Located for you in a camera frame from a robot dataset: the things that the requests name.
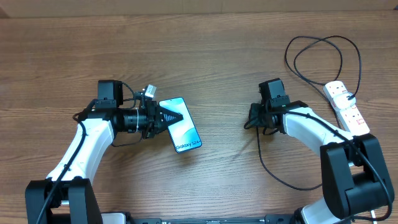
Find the Samsung Galaxy smartphone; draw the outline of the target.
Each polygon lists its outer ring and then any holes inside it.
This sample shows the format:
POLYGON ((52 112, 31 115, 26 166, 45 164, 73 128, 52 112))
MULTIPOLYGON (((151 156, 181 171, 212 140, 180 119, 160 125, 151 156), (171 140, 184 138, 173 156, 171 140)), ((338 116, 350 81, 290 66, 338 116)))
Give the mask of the Samsung Galaxy smartphone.
POLYGON ((159 105, 179 113, 183 119, 168 127, 171 140, 177 153, 183 153, 202 146, 202 142, 185 100, 182 97, 159 102, 159 105))

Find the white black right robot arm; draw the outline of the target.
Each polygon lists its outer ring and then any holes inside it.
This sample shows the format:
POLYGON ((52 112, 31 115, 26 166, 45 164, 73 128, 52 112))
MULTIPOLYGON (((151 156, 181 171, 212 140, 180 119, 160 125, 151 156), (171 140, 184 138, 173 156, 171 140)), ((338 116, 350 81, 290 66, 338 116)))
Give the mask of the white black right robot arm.
POLYGON ((320 157, 323 197, 291 215, 266 215, 266 223, 381 222, 389 218, 394 188, 379 141, 355 135, 291 102, 279 78, 259 84, 262 100, 251 104, 244 128, 270 129, 298 139, 320 157))

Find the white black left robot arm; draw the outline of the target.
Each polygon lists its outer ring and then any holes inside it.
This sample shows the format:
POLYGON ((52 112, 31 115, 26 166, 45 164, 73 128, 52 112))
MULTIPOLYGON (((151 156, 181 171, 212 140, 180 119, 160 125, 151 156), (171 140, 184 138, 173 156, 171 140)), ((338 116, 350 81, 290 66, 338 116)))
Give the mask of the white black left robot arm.
POLYGON ((125 86, 118 80, 100 80, 97 98, 73 115, 77 130, 62 160, 44 180, 30 181, 25 190, 29 223, 133 223, 128 212, 100 212, 92 182, 104 152, 117 133, 153 138, 183 115, 158 105, 152 85, 132 94, 139 105, 125 108, 125 86))

